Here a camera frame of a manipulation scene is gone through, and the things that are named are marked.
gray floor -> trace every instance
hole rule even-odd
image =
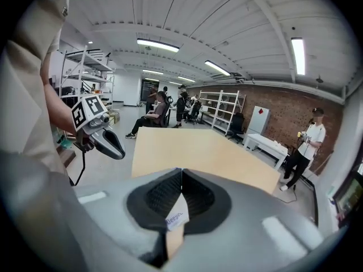
[[[97,150],[88,152],[86,154],[86,169],[78,185],[93,185],[99,182],[124,180],[131,177],[132,160],[136,140],[124,139],[124,137],[131,131],[135,120],[145,114],[145,108],[119,107],[119,112],[120,122],[113,125],[112,128],[113,131],[124,141],[126,157],[122,160],[114,160],[103,155]],[[176,114],[175,111],[172,111],[170,127],[175,124]],[[183,124],[182,128],[209,129],[210,126],[200,124]],[[82,170],[82,153],[74,146],[72,149],[76,152],[77,157],[70,163],[67,170],[69,176],[75,181]],[[257,150],[254,151],[253,154],[270,166],[275,165],[275,161],[268,155]],[[295,199],[295,195],[292,189],[281,192],[279,190],[280,186],[281,183],[278,183],[273,195],[285,202],[293,201]],[[302,181],[297,182],[296,196],[296,201],[286,203],[286,205],[313,221],[315,213],[314,196],[312,191]]]

white corrugated ceiling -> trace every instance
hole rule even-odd
[[[339,94],[360,64],[355,38],[328,0],[70,0],[67,19],[126,69],[163,70],[176,82],[177,75],[213,82],[219,73],[204,64],[211,60],[247,79],[295,77],[315,87],[321,77],[319,88]],[[289,64],[292,37],[305,40],[305,76]],[[148,51],[137,38],[180,50]]]

metal shelving unit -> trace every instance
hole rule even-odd
[[[71,71],[66,75],[64,75],[64,63],[65,63],[65,60],[70,60],[70,61],[73,61],[73,62],[77,63],[77,65],[73,69],[71,69]],[[78,67],[79,67],[78,73],[74,74],[75,70]],[[94,72],[96,72],[96,71],[99,72],[100,76],[92,75],[91,73],[93,71]],[[102,77],[104,77],[104,73],[112,73],[112,75],[108,76],[107,79],[104,79],[104,78],[102,78]],[[73,95],[63,95],[62,96],[62,86],[64,85],[64,83],[68,79],[78,81],[78,93],[73,94]],[[110,83],[110,84],[112,84],[111,92],[109,92],[109,93],[96,93],[96,94],[93,93],[92,95],[99,95],[99,96],[109,96],[110,95],[111,96],[111,98],[110,98],[111,105],[106,105],[106,107],[107,108],[112,108],[113,107],[113,85],[114,85],[114,80],[115,80],[115,71],[112,68],[110,68],[109,66],[103,64],[97,58],[93,57],[89,53],[89,50],[87,50],[87,45],[86,45],[84,51],[65,53],[64,61],[63,61],[63,67],[62,67],[60,87],[59,87],[59,97],[62,98],[62,99],[67,98],[67,97],[77,97],[79,99],[79,98],[81,98],[83,96],[90,95],[90,93],[80,93],[83,81],[92,82],[92,83],[100,83],[101,84],[100,86],[102,86],[102,84]]]
[[[209,97],[218,96],[218,100],[211,99]],[[217,128],[225,132],[227,135],[229,127],[232,122],[233,115],[238,108],[238,111],[242,113],[242,109],[244,106],[244,101],[246,100],[245,95],[241,95],[239,91],[237,93],[227,93],[221,90],[220,92],[202,92],[199,94],[200,100],[206,101],[207,103],[210,101],[212,103],[217,103],[216,107],[208,106],[208,109],[215,110],[215,113],[205,112],[207,118],[203,117],[203,120],[209,124],[211,124],[212,128]],[[227,110],[228,106],[233,106],[232,111]],[[229,114],[230,118],[225,118],[225,114]]]

light wood tabletop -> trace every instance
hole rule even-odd
[[[280,177],[272,167],[213,130],[140,128],[132,177],[175,167],[211,173],[269,194]]]

woman sitting on chair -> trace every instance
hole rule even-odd
[[[160,125],[161,115],[163,114],[166,107],[166,95],[163,91],[157,93],[157,100],[159,104],[153,111],[149,111],[145,116],[136,120],[135,126],[131,133],[125,136],[126,139],[136,138],[136,133],[140,127],[150,127],[151,125]]]

